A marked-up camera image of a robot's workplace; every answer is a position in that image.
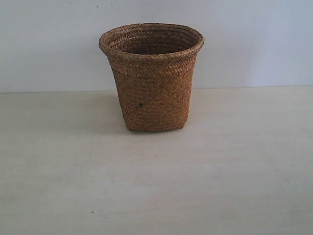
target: light wooden surface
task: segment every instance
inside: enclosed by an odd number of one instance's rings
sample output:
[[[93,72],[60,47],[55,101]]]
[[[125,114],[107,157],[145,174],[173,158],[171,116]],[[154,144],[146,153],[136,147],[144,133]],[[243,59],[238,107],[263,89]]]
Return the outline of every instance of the light wooden surface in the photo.
[[[311,235],[313,87],[193,90],[184,129],[116,93],[0,94],[1,235]]]

